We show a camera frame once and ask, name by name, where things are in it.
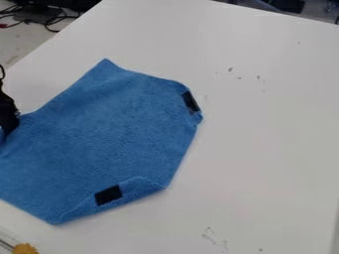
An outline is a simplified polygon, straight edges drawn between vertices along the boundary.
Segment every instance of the black fabric tag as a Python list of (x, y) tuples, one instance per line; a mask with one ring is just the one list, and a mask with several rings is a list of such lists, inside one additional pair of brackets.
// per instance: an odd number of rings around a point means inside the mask
[(0, 79), (0, 126), (6, 138), (19, 126), (20, 120), (14, 100), (1, 90), (2, 85), (3, 82)]
[(95, 201), (96, 201), (96, 204), (100, 206), (102, 204), (113, 201), (120, 197), (122, 197), (122, 193), (120, 191), (119, 186), (114, 186), (109, 189), (98, 192), (95, 195)]
[(197, 111), (200, 111), (200, 108), (198, 106), (198, 104), (196, 103), (195, 99), (193, 98), (192, 94), (190, 93), (190, 91), (185, 92), (182, 95), (183, 101), (186, 104), (189, 113), (193, 114)]

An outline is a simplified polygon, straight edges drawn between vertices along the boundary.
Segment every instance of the white table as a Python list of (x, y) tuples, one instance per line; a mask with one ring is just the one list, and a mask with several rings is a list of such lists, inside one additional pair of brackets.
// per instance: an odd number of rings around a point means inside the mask
[(106, 0), (11, 67), (7, 88), (29, 112), (103, 58), (199, 102), (169, 189), (63, 226), (0, 202), (1, 226), (43, 254), (330, 253), (338, 27), (208, 0)]

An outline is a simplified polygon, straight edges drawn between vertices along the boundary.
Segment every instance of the floor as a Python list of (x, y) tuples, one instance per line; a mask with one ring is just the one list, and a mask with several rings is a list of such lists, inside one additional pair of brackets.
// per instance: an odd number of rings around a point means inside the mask
[[(7, 0), (0, 0), (0, 10), (12, 5)], [(62, 29), (70, 22), (71, 20), (62, 21), (53, 28)], [(12, 17), (8, 17), (1, 19), (0, 23), (12, 24), (14, 21)], [(0, 64), (8, 68), (54, 35), (55, 33), (47, 31), (44, 26), (33, 23), (0, 29)]]

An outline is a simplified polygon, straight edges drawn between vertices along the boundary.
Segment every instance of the yellow object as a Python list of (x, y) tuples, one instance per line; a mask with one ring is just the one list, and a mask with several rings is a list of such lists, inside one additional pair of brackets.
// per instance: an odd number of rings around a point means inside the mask
[(29, 243), (25, 243), (15, 246), (13, 249), (13, 254), (39, 254), (39, 252)]

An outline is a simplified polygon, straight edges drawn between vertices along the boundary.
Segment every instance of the blue microfiber towel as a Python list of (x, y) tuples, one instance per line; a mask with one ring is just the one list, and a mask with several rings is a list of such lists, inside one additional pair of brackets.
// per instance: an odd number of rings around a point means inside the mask
[(161, 191), (201, 119), (181, 83), (103, 60), (0, 145), (0, 198), (60, 224)]

